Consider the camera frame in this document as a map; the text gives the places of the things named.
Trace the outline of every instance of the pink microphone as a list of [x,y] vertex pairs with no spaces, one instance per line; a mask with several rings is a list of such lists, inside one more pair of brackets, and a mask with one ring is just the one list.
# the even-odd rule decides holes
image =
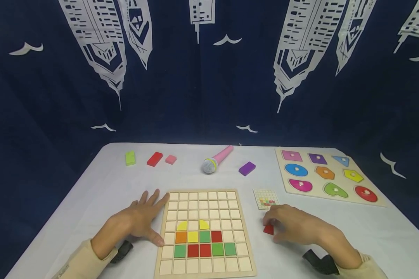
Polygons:
[[202,170],[205,173],[213,173],[213,172],[215,172],[217,170],[218,165],[232,151],[233,151],[233,146],[228,146],[227,148],[225,148],[224,150],[222,150],[221,152],[219,152],[213,158],[205,159],[205,161],[203,161],[203,164],[202,164]]

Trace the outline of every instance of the red block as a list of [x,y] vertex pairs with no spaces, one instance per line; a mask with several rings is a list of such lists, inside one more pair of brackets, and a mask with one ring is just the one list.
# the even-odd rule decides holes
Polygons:
[[210,244],[200,244],[200,256],[201,257],[210,257],[211,256],[211,245]]
[[160,152],[154,153],[154,155],[148,160],[147,164],[155,167],[160,159],[163,158],[163,154]]
[[267,226],[265,226],[263,232],[268,233],[268,234],[271,234],[271,235],[274,235],[275,233],[274,233],[273,225],[272,224],[268,224]]
[[188,258],[197,258],[199,256],[199,245],[188,245]]
[[219,231],[212,231],[211,232],[211,241],[213,243],[221,243],[222,242],[222,232]]

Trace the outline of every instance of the white tablecloth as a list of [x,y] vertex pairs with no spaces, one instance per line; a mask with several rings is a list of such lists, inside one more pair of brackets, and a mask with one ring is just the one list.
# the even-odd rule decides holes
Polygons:
[[[223,146],[112,143],[101,149],[54,214],[30,244],[7,279],[51,278],[77,246],[100,229],[110,215],[137,200],[144,190],[236,188],[246,218],[258,278],[320,278],[301,256],[315,246],[277,245],[263,233],[265,211],[257,208],[253,189],[272,189],[280,203],[288,203],[339,227],[351,244],[372,255],[390,279],[419,279],[419,231],[398,209],[325,200],[287,194],[274,147],[236,146],[212,175],[200,165]],[[126,167],[125,153],[134,150],[137,164]],[[336,149],[306,148],[312,152],[343,155]],[[146,161],[154,152],[164,157],[156,167]],[[177,157],[174,165],[164,162]],[[246,162],[256,170],[244,177],[238,169]],[[157,218],[153,228],[160,231]],[[134,249],[118,265],[109,266],[100,278],[154,278],[157,249],[148,241],[134,243]]]

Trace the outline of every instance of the microphone head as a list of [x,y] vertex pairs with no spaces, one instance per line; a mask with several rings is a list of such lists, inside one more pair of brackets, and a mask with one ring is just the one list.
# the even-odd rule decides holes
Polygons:
[[203,161],[202,170],[205,173],[208,173],[208,174],[213,173],[216,171],[216,168],[217,168],[217,161],[214,158],[206,159],[205,161]]

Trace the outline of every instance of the blue triangle piece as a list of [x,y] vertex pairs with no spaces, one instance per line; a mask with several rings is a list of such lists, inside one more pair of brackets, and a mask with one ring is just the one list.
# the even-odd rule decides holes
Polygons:
[[339,161],[345,167],[348,167],[349,166],[349,158],[348,157],[332,156],[332,158],[334,158],[337,161]]

